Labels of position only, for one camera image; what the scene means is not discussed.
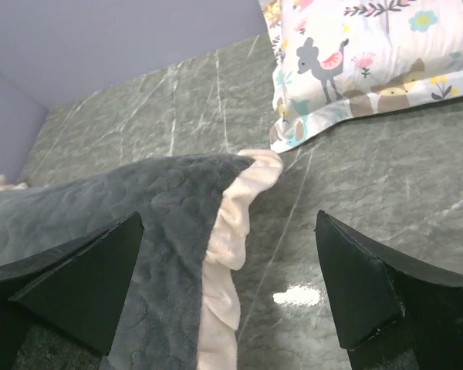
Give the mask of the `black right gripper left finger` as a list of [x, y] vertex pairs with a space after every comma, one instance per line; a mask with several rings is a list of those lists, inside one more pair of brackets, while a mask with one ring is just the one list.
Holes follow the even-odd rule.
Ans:
[[0, 266], [0, 369], [97, 368], [112, 348], [143, 233], [133, 212]]

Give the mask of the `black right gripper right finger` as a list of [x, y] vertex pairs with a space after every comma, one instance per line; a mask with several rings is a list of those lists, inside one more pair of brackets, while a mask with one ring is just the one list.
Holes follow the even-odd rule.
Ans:
[[463, 274], [396, 251], [322, 210], [315, 234], [353, 369], [463, 369]]

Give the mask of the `animal print pillow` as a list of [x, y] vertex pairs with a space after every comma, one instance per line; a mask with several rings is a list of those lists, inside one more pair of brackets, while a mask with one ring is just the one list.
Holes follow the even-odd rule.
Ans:
[[271, 148], [347, 119], [463, 96], [463, 1], [263, 1], [276, 67]]

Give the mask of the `grey and cream ruffled pillowcase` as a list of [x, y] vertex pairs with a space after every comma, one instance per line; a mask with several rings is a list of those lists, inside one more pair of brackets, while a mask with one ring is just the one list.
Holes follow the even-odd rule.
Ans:
[[49, 187], [0, 177], [0, 369], [234, 369], [269, 150], [148, 158]]

